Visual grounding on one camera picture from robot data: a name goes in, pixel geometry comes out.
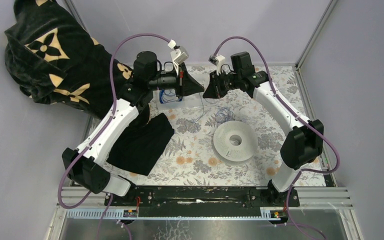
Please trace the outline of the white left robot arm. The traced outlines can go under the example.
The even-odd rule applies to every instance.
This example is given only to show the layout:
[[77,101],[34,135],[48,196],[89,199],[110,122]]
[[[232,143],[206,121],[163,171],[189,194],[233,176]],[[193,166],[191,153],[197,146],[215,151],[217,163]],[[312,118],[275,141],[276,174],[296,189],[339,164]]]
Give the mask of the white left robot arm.
[[154,91],[173,89],[177,97],[204,91],[204,87],[187,72],[188,52],[178,46],[171,51],[170,57],[173,69],[167,71],[161,68],[154,52],[137,54],[130,81],[117,93],[116,102],[98,127],[76,149],[67,148],[62,153],[69,179],[94,194],[114,194],[124,206],[134,202],[135,192],[130,188],[130,182],[103,168],[113,145],[153,99]]

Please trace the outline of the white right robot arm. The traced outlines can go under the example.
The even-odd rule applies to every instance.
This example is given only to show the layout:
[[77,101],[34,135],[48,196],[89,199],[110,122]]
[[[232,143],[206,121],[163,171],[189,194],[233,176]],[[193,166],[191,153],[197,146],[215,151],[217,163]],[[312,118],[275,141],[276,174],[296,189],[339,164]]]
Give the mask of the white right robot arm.
[[322,154],[324,125],[320,120],[310,120],[299,114],[269,81],[268,72],[256,71],[248,52],[233,54],[230,59],[232,70],[226,73],[222,70],[226,61],[224,56],[216,54],[209,57],[209,62],[216,69],[209,74],[209,85],[203,97],[220,99],[228,91],[240,89],[261,104],[280,125],[286,136],[280,149],[283,163],[268,184],[271,189],[266,193],[267,201],[279,206],[287,199],[286,191],[299,171]]

